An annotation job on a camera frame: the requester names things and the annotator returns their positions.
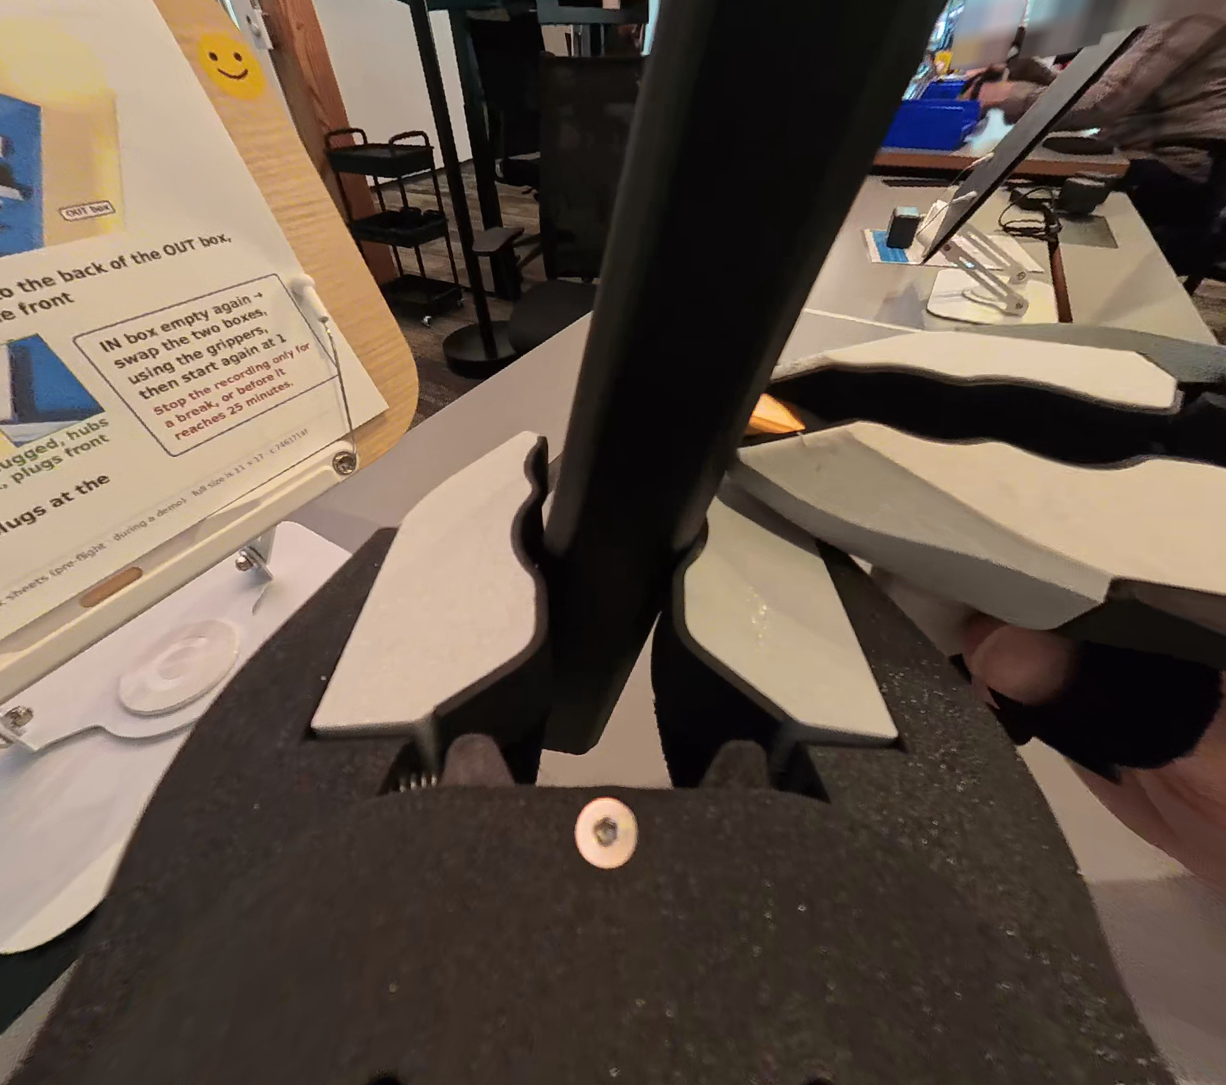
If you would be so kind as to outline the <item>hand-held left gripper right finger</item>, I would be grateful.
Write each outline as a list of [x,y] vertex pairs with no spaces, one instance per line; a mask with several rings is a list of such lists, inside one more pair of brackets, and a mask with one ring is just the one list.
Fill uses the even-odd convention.
[[898,740],[813,538],[756,500],[714,500],[676,573],[673,629],[783,740]]

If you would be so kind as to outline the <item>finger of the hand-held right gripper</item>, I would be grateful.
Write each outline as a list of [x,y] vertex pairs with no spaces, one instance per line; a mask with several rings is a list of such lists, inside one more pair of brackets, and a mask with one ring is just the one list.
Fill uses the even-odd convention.
[[843,423],[738,453],[738,486],[815,538],[942,600],[1063,626],[1112,591],[1223,625],[1220,467],[1105,467]]
[[948,330],[904,332],[782,362],[771,393],[782,397],[821,371],[900,371],[958,386],[1046,388],[1151,412],[1170,412],[1183,402],[1176,378],[1138,352]]

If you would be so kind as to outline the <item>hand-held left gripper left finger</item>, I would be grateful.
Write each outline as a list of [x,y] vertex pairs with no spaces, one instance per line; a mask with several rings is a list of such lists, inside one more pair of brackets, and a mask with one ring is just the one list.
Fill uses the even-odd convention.
[[548,441],[521,431],[404,517],[322,694],[319,736],[516,739],[540,717]]

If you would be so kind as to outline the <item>black multi-port usb hub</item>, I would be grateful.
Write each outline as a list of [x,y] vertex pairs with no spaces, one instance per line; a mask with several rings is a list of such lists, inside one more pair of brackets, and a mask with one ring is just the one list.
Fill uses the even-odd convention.
[[946,0],[660,0],[544,531],[589,752]]

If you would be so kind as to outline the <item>person's right hand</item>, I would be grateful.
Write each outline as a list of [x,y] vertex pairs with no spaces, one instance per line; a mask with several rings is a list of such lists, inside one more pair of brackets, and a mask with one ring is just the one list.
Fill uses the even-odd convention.
[[1038,739],[1131,832],[1223,887],[1223,672],[974,614],[959,658],[1015,743]]

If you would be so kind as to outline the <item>white board stand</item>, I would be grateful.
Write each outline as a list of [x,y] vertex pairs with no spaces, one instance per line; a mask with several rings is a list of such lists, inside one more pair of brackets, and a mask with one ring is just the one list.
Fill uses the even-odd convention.
[[115,415],[3,450],[3,953],[96,909],[241,665],[349,554],[287,515],[358,469],[306,429],[183,466]]
[[1031,270],[1011,251],[974,228],[944,246],[944,265],[927,297],[927,315],[971,325],[1018,324],[1031,309]]

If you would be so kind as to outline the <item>thin dark display panel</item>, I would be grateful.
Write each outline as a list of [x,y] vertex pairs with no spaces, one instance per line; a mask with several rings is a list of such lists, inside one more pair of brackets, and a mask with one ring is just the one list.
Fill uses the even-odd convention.
[[941,252],[991,194],[1014,173],[1017,166],[1071,111],[1101,76],[1143,34],[1142,25],[1106,34],[1100,43],[1082,49],[1043,94],[1013,123],[1010,131],[978,161],[968,177],[946,200],[934,204],[921,223],[914,243],[921,264]]

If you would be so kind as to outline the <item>blue storage bin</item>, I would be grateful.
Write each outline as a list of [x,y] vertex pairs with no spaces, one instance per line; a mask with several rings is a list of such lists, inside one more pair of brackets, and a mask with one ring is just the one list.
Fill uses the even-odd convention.
[[904,99],[889,125],[882,149],[951,152],[972,135],[983,117],[974,99]]

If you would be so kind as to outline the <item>black pole stand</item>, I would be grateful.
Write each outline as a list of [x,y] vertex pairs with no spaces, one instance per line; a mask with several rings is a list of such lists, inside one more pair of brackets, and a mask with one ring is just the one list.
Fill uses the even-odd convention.
[[451,109],[444,89],[435,37],[427,0],[402,0],[411,19],[427,95],[437,130],[443,173],[451,199],[458,241],[467,274],[475,321],[458,328],[442,343],[448,369],[465,379],[483,380],[511,365],[517,355],[508,337],[507,323],[494,323],[488,306],[481,260],[479,259],[467,190],[461,172],[452,130]]

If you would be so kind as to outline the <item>black utility cart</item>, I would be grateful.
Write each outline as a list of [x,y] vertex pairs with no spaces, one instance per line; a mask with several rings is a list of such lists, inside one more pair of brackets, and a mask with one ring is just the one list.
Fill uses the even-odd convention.
[[[350,199],[342,204],[359,249],[391,252],[395,274],[378,286],[389,310],[432,326],[438,316],[461,309],[464,288],[428,134],[414,130],[375,143],[360,127],[341,127],[327,131],[323,140],[327,162],[340,181],[373,185],[369,214],[356,214]],[[435,242],[446,250],[450,279],[427,272],[423,247]]]

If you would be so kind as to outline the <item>yellow smiley sticker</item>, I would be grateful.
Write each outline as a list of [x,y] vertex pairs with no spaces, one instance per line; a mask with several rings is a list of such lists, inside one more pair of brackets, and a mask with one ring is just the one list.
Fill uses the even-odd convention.
[[222,94],[243,101],[264,95],[267,78],[248,44],[209,30],[199,35],[195,51],[204,78]]

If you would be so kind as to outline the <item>wooden column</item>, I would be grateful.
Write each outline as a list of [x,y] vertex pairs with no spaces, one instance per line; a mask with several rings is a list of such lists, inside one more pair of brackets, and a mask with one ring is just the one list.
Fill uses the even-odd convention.
[[345,218],[373,215],[378,206],[359,175],[333,173],[327,134],[350,125],[313,0],[255,0],[271,33],[272,62],[290,117],[315,171]]

